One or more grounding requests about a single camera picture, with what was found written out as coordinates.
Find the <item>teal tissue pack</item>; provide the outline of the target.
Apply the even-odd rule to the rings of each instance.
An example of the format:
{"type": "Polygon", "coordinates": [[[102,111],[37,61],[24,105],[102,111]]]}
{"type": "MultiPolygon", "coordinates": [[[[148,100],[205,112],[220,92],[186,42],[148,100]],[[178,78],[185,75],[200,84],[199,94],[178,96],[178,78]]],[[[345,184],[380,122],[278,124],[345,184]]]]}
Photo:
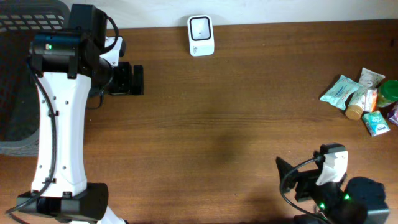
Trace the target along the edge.
{"type": "Polygon", "coordinates": [[[387,133],[391,130],[380,111],[366,113],[363,115],[362,120],[372,137],[387,133]]]}

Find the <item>teal pouch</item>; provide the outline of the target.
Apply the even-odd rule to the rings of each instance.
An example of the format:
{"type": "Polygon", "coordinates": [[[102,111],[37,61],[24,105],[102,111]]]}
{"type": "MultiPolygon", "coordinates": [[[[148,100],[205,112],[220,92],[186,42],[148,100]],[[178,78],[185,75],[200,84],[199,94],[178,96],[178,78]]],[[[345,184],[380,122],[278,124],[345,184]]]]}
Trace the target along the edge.
{"type": "Polygon", "coordinates": [[[336,83],[320,97],[320,101],[327,102],[340,110],[345,110],[346,100],[362,87],[358,82],[340,75],[336,83]]]}

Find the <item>red purple snack package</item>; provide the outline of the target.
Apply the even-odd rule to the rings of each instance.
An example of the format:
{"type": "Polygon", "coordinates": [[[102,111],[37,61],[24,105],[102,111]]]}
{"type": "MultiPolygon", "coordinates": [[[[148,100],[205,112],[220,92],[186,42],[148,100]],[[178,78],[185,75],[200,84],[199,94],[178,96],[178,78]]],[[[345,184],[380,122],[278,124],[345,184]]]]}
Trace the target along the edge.
{"type": "Polygon", "coordinates": [[[390,112],[388,112],[387,119],[394,125],[398,125],[398,103],[395,103],[390,112]]]}

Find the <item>orange tissue pack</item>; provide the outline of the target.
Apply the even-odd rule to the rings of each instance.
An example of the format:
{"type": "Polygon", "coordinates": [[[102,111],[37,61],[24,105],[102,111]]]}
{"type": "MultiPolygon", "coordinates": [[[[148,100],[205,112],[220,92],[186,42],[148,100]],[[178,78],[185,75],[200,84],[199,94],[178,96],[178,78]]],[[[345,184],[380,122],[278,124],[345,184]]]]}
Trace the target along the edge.
{"type": "Polygon", "coordinates": [[[377,88],[368,88],[365,91],[364,112],[372,113],[376,108],[377,88]]]}

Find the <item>white cream tube gold cap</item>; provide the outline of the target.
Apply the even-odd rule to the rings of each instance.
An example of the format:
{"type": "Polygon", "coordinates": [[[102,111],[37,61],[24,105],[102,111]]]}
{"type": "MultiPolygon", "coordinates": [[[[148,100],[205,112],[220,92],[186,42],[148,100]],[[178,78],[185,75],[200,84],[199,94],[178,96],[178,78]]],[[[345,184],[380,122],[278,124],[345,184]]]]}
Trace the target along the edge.
{"type": "Polygon", "coordinates": [[[369,88],[374,88],[385,78],[384,75],[362,68],[359,78],[360,87],[354,92],[351,101],[345,111],[347,118],[359,120],[364,112],[366,93],[369,88]]]}

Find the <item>green lid glass jar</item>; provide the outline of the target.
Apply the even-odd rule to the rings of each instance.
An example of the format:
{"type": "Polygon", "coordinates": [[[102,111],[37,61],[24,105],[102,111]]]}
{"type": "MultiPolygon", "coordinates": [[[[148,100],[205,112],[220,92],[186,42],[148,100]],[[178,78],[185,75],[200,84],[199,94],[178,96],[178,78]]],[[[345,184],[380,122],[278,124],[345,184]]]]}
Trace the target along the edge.
{"type": "Polygon", "coordinates": [[[377,107],[387,107],[397,101],[397,80],[388,80],[378,89],[377,107]]]}

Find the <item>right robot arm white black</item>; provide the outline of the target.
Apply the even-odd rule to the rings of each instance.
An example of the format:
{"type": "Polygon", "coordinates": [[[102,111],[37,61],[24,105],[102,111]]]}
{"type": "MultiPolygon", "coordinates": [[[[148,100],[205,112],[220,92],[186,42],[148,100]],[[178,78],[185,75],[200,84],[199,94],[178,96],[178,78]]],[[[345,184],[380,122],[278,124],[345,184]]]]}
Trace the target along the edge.
{"type": "Polygon", "coordinates": [[[282,198],[302,212],[290,223],[378,224],[390,214],[384,184],[353,177],[341,188],[348,167],[348,151],[342,144],[323,144],[311,159],[296,166],[281,157],[275,163],[282,198]]]}

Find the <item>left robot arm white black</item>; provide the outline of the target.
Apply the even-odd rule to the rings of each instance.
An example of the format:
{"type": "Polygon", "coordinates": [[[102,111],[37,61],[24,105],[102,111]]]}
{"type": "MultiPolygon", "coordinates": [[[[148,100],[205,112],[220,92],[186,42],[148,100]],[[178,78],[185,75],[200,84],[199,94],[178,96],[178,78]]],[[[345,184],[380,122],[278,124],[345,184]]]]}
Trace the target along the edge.
{"type": "Polygon", "coordinates": [[[142,95],[144,69],[123,61],[126,42],[107,37],[113,19],[92,4],[74,4],[59,30],[41,31],[30,44],[27,69],[39,95],[39,151],[28,192],[17,197],[17,212],[60,223],[119,223],[104,183],[86,178],[83,140],[86,103],[98,95],[142,95]]]}

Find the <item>grey plastic mesh basket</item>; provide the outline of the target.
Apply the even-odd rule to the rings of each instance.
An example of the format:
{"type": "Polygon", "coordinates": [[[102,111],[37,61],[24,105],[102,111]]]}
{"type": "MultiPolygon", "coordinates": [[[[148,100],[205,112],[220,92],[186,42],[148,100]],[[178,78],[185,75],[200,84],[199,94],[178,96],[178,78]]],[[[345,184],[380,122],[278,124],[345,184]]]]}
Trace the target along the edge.
{"type": "Polygon", "coordinates": [[[34,35],[61,29],[69,7],[58,0],[1,1],[1,154],[35,157],[39,97],[26,59],[34,35]]]}

